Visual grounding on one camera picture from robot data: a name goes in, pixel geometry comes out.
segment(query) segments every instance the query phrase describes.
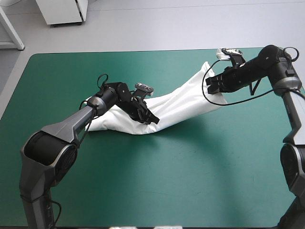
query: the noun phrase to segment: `gray floor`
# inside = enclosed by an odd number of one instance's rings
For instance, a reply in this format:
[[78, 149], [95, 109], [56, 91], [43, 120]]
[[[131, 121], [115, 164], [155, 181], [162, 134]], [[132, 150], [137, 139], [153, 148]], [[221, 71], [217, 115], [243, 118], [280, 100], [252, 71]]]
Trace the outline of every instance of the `gray floor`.
[[58, 28], [45, 24], [35, 0], [22, 0], [4, 10], [26, 49], [0, 51], [0, 117], [35, 53], [263, 47], [272, 43], [299, 49], [295, 68], [305, 81], [305, 0], [90, 0], [82, 26]]

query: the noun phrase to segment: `robotic arm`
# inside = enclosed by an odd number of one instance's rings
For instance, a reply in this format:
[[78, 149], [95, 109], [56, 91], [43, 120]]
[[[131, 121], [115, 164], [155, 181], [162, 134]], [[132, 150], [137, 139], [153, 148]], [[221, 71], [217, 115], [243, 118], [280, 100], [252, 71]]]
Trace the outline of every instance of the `robotic arm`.
[[235, 92], [252, 82], [268, 76], [276, 95], [282, 97], [292, 131], [284, 138], [281, 150], [281, 163], [289, 190], [295, 200], [281, 218], [279, 229], [305, 228], [305, 97], [299, 90], [302, 83], [292, 62], [298, 58], [291, 56], [274, 45], [264, 47], [257, 57], [245, 62], [239, 50], [222, 49], [220, 58], [231, 60], [233, 66], [224, 72], [206, 79], [208, 93]]
[[56, 202], [51, 200], [50, 188], [58, 185], [74, 164], [81, 143], [78, 134], [94, 117], [102, 116], [116, 104], [135, 121], [159, 122], [144, 101], [153, 88], [138, 83], [131, 94], [125, 83], [106, 83], [107, 79], [84, 108], [60, 123], [43, 127], [21, 149], [20, 195], [30, 229], [55, 227], [51, 203]]

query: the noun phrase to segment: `green table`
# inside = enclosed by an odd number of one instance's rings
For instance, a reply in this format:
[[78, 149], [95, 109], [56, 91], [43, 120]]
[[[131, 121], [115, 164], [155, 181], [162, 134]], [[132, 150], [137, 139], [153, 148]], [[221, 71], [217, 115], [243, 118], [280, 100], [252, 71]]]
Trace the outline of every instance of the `green table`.
[[[242, 51], [250, 60], [260, 49]], [[19, 149], [33, 132], [77, 111], [96, 93], [100, 73], [130, 89], [143, 82], [160, 96], [215, 60], [215, 50], [32, 56], [0, 121], [0, 225], [26, 225]], [[228, 64], [221, 62], [215, 72]], [[270, 87], [264, 79], [257, 94]], [[249, 90], [225, 97], [241, 100]], [[58, 226], [274, 226], [294, 199], [279, 156], [289, 131], [282, 100], [269, 94], [151, 135], [89, 133], [76, 163], [52, 190], [63, 206]]]

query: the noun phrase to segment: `black cable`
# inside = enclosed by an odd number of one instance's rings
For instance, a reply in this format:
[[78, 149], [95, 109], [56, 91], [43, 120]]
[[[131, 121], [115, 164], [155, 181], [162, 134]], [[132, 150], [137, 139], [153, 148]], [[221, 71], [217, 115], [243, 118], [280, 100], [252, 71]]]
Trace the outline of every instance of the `black cable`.
[[100, 89], [102, 89], [102, 87], [99, 86], [99, 80], [100, 80], [103, 76], [106, 76], [106, 79], [103, 81], [102, 86], [107, 82], [107, 80], [108, 80], [108, 78], [109, 78], [109, 77], [108, 77], [108, 74], [106, 74], [106, 73], [101, 74], [101, 75], [97, 78], [97, 86], [98, 86], [98, 88], [100, 88]]
[[[86, 101], [86, 100], [83, 100], [83, 101], [81, 102], [80, 107], [79, 107], [79, 110], [81, 109], [81, 106], [83, 105], [84, 102], [86, 102], [88, 106], [92, 107], [92, 114], [91, 114], [91, 117], [90, 117], [88, 126], [87, 126], [87, 128], [85, 129], [85, 132], [84, 132], [84, 134], [83, 134], [82, 137], [81, 137], [81, 140], [79, 141], [79, 143], [78, 143], [77, 145], [75, 145], [75, 148], [74, 148], [74, 150], [73, 150], [73, 153], [76, 153], [76, 150], [79, 149], [79, 148], [81, 147], [81, 143], [83, 142], [85, 136], [87, 135], [87, 133], [88, 133], [88, 131], [89, 131], [89, 128], [90, 128], [90, 125], [91, 125], [91, 123], [92, 123], [92, 121], [93, 121], [93, 119], [94, 119], [94, 116], [95, 116], [95, 114], [97, 114], [97, 106], [91, 104], [90, 102], [88, 102], [88, 101]], [[57, 218], [56, 218], [56, 220], [55, 220], [55, 224], [56, 224], [57, 221], [59, 220], [60, 215], [61, 215], [62, 207], [61, 207], [61, 204], [60, 204], [59, 202], [53, 201], [53, 200], [51, 200], [51, 199], [50, 199], [50, 202], [51, 202], [51, 203], [54, 203], [54, 204], [56, 204], [56, 205], [58, 205], [58, 207], [59, 207], [59, 213], [58, 213], [58, 216], [57, 216]]]
[[51, 200], [51, 199], [50, 199], [50, 202], [53, 203], [53, 204], [56, 204], [59, 207], [59, 212], [58, 212], [57, 218], [55, 220], [55, 224], [56, 224], [57, 221], [59, 220], [59, 217], [61, 216], [62, 207], [61, 207], [61, 204], [59, 202], [56, 202], [56, 201]]
[[211, 100], [209, 100], [209, 99], [206, 97], [206, 95], [205, 95], [205, 93], [204, 93], [204, 89], [203, 89], [203, 83], [204, 83], [204, 79], [205, 79], [207, 73], [208, 73], [208, 72], [211, 70], [211, 68], [213, 68], [213, 66], [214, 66], [216, 63], [218, 63], [219, 61], [220, 61], [220, 60], [217, 60], [217, 61], [215, 61], [215, 62], [211, 65], [211, 67], [206, 71], [206, 73], [204, 74], [203, 79], [202, 79], [202, 87], [201, 87], [201, 88], [202, 88], [203, 96], [204, 96], [205, 99], [206, 99], [209, 103], [211, 103], [211, 104], [218, 105], [218, 106], [230, 106], [230, 105], [235, 105], [235, 104], [241, 104], [241, 103], [244, 103], [244, 102], [248, 102], [248, 101], [250, 101], [250, 100], [253, 100], [253, 99], [257, 99], [257, 98], [259, 98], [259, 97], [262, 97], [262, 96], [264, 96], [264, 95], [266, 95], [266, 94], [269, 94], [270, 92], [273, 92], [273, 91], [279, 90], [279, 89], [286, 90], [286, 92], [293, 92], [293, 93], [299, 95], [300, 97], [302, 97], [303, 99], [305, 99], [305, 96], [304, 96], [299, 90], [297, 90], [297, 89], [291, 89], [291, 88], [288, 88], [288, 87], [278, 87], [278, 88], [271, 89], [271, 90], [269, 90], [269, 91], [267, 91], [267, 92], [265, 92], [265, 93], [262, 93], [262, 94], [260, 94], [260, 95], [257, 95], [257, 96], [255, 96], [255, 97], [252, 97], [252, 98], [249, 98], [249, 99], [245, 99], [245, 100], [241, 100], [241, 101], [238, 101], [238, 102], [229, 103], [229, 104], [218, 104], [218, 103], [214, 103], [214, 102], [212, 102]]

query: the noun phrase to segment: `white towel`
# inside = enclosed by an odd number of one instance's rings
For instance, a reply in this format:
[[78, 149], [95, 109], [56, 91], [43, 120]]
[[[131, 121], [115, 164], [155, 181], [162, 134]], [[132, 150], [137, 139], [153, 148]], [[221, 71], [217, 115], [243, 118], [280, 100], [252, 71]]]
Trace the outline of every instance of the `white towel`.
[[[202, 94], [202, 78], [209, 68], [208, 62], [205, 62], [199, 72], [172, 93], [145, 99], [147, 107], [160, 119], [158, 124], [146, 125], [136, 122], [119, 107], [113, 106], [103, 116], [92, 121], [89, 131], [116, 130], [132, 135], [150, 134], [220, 108], [220, 106], [209, 103]], [[214, 72], [211, 69], [206, 78], [212, 76], [214, 76]], [[226, 104], [226, 100], [221, 93], [208, 94], [205, 82], [203, 89], [209, 100]]]

